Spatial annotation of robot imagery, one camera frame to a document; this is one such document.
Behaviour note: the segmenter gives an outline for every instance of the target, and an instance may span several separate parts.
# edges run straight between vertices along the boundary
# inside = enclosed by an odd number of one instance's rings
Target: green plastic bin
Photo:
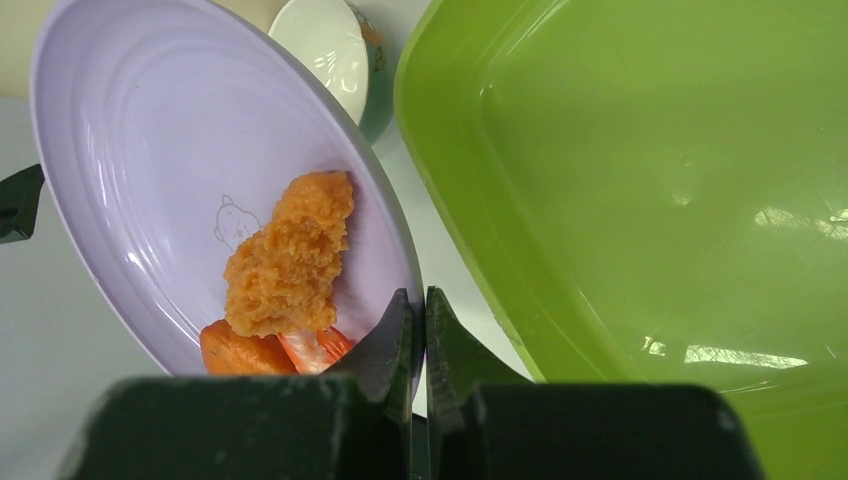
[[[848,2],[435,0],[395,105],[537,380],[708,385],[848,478]]]

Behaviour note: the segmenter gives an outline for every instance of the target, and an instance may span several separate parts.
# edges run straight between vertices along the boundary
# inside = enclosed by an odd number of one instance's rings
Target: green tray
[[[848,478],[848,2],[435,0],[395,105],[538,380],[705,384]]]

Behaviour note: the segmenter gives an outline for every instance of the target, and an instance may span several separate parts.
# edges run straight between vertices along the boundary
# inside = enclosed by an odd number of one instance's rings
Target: black object
[[[0,181],[0,244],[32,237],[43,184],[39,164]]]
[[[717,394],[534,385],[462,328],[437,288],[426,308],[429,420],[412,418],[415,313],[399,291],[379,325],[320,376],[118,385],[61,477],[763,478]]]

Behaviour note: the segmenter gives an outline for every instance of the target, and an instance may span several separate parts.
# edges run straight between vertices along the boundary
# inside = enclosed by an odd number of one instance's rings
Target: fried chicken
[[[291,182],[271,221],[227,262],[226,320],[233,331],[263,337],[323,331],[336,322],[333,280],[342,271],[345,220],[353,207],[344,172],[315,172]]]

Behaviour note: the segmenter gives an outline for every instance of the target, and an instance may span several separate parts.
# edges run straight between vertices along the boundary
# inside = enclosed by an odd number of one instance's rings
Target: beige surface
[[[217,0],[260,30],[288,0]],[[55,0],[0,0],[0,97],[26,98],[29,60],[41,22]]]

